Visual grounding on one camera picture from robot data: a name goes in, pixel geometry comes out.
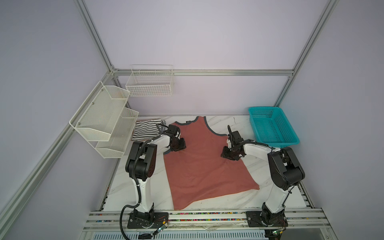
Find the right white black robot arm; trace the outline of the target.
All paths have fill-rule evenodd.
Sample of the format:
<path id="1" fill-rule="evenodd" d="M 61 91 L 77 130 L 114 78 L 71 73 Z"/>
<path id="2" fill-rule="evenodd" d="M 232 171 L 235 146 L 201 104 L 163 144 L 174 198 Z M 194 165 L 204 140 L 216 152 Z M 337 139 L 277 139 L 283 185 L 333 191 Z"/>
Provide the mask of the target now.
<path id="1" fill-rule="evenodd" d="M 254 140 L 245 140 L 238 131 L 228 126 L 227 146 L 221 157 L 238 161 L 247 155 L 265 160 L 269 164 L 273 186 L 268 199 L 263 203 L 258 216 L 248 212 L 248 221 L 256 226 L 272 227 L 285 223 L 286 201 L 294 187 L 305 178 L 305 172 L 290 147 L 274 148 Z"/>

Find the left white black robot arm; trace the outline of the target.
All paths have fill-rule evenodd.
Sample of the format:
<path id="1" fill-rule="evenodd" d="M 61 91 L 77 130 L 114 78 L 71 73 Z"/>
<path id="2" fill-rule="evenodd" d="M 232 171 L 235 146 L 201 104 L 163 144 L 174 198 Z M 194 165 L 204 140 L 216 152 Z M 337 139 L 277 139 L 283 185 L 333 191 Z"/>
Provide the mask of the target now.
<path id="1" fill-rule="evenodd" d="M 124 214 L 126 209 L 132 209 L 130 222 L 139 222 L 143 226 L 149 226 L 155 221 L 154 202 L 151 196 L 150 177 L 155 172 L 157 151 L 168 149 L 171 152 L 178 152 L 186 148 L 184 138 L 181 138 L 181 130 L 175 125 L 157 125 L 166 128 L 156 137 L 144 142 L 135 141 L 131 147 L 126 172 L 132 179 L 136 189 L 137 202 L 134 205 L 125 205 L 121 211 Z"/>

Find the black white striped tank top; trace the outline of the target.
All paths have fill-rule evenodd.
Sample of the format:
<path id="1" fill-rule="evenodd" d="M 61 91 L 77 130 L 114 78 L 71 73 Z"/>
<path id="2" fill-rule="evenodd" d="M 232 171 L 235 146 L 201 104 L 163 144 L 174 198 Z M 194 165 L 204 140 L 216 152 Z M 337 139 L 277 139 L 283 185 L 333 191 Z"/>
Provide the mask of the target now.
<path id="1" fill-rule="evenodd" d="M 136 121 L 131 141 L 146 141 L 155 138 L 165 129 L 160 125 L 165 125 L 166 121 L 161 119 L 147 119 Z"/>

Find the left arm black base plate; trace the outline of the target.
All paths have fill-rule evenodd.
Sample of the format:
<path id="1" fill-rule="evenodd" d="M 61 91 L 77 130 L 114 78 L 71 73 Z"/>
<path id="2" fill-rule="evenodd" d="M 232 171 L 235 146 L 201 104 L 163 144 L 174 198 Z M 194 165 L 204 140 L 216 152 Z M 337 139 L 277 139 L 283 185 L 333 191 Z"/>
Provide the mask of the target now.
<path id="1" fill-rule="evenodd" d="M 154 213 L 130 213 L 130 217 L 126 227 L 128 229 L 158 229 L 164 225 L 164 222 L 168 222 L 169 213 L 166 212 L 154 212 Z"/>

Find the dusty red tank top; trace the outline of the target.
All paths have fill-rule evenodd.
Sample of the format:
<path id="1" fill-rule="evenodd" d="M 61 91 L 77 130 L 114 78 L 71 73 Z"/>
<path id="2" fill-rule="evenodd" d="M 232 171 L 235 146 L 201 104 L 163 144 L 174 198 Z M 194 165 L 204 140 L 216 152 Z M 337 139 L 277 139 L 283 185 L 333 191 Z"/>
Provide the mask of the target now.
<path id="1" fill-rule="evenodd" d="M 259 190 L 242 160 L 222 158 L 228 137 L 214 132 L 205 117 L 173 125 L 180 128 L 186 142 L 184 150 L 164 153 L 175 210 L 201 200 Z"/>

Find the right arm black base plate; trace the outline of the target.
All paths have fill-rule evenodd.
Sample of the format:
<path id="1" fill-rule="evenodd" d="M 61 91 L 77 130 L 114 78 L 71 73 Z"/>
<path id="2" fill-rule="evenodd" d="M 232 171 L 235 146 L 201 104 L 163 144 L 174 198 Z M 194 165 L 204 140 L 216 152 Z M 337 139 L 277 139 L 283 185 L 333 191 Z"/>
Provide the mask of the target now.
<path id="1" fill-rule="evenodd" d="M 249 227 L 287 227 L 285 211 L 270 213 L 268 210 L 247 211 L 246 218 Z"/>

